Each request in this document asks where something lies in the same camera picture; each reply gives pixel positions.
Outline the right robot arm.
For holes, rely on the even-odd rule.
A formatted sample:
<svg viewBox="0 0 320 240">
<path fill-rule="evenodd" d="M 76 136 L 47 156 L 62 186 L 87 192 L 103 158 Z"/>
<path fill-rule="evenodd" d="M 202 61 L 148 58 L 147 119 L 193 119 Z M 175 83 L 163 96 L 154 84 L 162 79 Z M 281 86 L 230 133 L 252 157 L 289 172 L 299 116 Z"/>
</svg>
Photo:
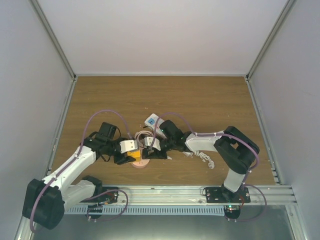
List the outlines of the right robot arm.
<svg viewBox="0 0 320 240">
<path fill-rule="evenodd" d="M 240 195 L 248 174 L 259 164 L 259 147 L 234 126 L 212 133 L 182 132 L 171 120 L 159 126 L 163 139 L 144 138 L 144 159 L 166 159 L 167 152 L 179 151 L 194 154 L 201 151 L 217 152 L 229 167 L 220 187 L 223 200 L 234 202 Z"/>
</svg>

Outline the yellow cube socket adapter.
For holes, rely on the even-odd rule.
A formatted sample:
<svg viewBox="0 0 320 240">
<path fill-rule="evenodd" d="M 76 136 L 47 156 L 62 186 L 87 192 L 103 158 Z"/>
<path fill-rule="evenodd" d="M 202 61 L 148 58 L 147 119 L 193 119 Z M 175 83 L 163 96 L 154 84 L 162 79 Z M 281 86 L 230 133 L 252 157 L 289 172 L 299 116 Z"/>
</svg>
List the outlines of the yellow cube socket adapter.
<svg viewBox="0 0 320 240">
<path fill-rule="evenodd" d="M 134 151 L 128 151 L 125 153 L 126 157 L 129 158 L 129 162 L 140 162 L 141 161 L 141 151 L 139 149 Z"/>
</svg>

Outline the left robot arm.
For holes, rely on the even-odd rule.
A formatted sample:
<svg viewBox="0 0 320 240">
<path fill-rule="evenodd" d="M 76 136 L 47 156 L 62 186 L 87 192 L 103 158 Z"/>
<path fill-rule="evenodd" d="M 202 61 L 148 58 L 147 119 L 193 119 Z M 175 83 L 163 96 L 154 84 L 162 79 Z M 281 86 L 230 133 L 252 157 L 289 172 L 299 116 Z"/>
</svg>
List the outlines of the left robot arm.
<svg viewBox="0 0 320 240">
<path fill-rule="evenodd" d="M 130 152 L 139 149 L 133 138 L 114 138 L 118 127 L 103 122 L 98 131 L 85 137 L 74 154 L 59 168 L 41 180 L 33 179 L 26 188 L 22 216 L 29 219 L 30 228 L 37 223 L 52 230 L 62 220 L 65 211 L 80 202 L 97 202 L 97 206 L 113 201 L 110 193 L 103 193 L 102 181 L 85 176 L 74 180 L 99 158 L 112 157 L 118 165 L 134 162 Z"/>
</svg>

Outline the pink round power socket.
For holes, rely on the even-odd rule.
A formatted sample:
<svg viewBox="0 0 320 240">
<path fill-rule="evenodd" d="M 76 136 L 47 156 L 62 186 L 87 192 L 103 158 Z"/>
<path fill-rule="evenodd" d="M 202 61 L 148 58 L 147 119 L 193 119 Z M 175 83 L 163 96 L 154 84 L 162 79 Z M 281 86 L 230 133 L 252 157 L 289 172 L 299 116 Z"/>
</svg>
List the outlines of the pink round power socket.
<svg viewBox="0 0 320 240">
<path fill-rule="evenodd" d="M 137 168 L 137 169 L 143 169 L 145 168 L 148 164 L 149 164 L 150 160 L 149 159 L 142 159 L 140 161 L 135 161 L 133 163 L 131 163 L 131 165 L 134 167 L 134 168 Z"/>
</svg>

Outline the white power strip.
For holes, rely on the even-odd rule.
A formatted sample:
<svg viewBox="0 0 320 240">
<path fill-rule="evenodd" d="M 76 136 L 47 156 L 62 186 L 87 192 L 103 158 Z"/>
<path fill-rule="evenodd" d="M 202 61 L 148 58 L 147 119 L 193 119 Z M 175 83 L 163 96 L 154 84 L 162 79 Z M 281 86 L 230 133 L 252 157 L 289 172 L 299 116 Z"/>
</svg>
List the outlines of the white power strip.
<svg viewBox="0 0 320 240">
<path fill-rule="evenodd" d="M 149 117 L 146 118 L 144 121 L 144 125 L 148 128 L 150 128 L 153 132 L 156 132 L 157 136 L 160 136 L 161 138 L 165 139 L 166 136 L 160 129 L 160 125 L 164 122 L 162 118 L 159 118 L 158 115 L 155 113 L 152 113 Z"/>
</svg>

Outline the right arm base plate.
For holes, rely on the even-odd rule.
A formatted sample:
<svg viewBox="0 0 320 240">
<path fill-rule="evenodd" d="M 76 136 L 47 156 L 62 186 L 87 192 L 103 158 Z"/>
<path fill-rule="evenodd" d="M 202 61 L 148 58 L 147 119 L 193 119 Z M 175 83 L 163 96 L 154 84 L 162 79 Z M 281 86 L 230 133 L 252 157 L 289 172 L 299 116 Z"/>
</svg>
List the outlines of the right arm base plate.
<svg viewBox="0 0 320 240">
<path fill-rule="evenodd" d="M 205 187 L 202 194 L 207 203 L 250 203 L 251 198 L 247 187 L 240 187 L 236 192 L 231 192 L 224 186 Z"/>
</svg>

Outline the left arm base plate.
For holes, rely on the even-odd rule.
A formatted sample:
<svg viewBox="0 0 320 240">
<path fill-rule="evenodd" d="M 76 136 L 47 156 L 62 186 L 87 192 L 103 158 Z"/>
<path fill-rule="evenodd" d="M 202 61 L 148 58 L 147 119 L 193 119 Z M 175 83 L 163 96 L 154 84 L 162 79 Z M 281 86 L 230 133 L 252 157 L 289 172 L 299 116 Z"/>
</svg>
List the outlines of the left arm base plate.
<svg viewBox="0 0 320 240">
<path fill-rule="evenodd" d="M 118 187 L 116 186 L 100 186 L 97 187 L 93 193 L 93 197 L 97 196 L 103 192 L 110 191 L 110 190 L 116 190 L 113 192 L 105 193 L 104 195 L 101 195 L 95 199 L 85 199 L 82 202 L 83 203 L 99 203 L 99 204 L 112 204 L 116 203 L 118 201 Z"/>
</svg>

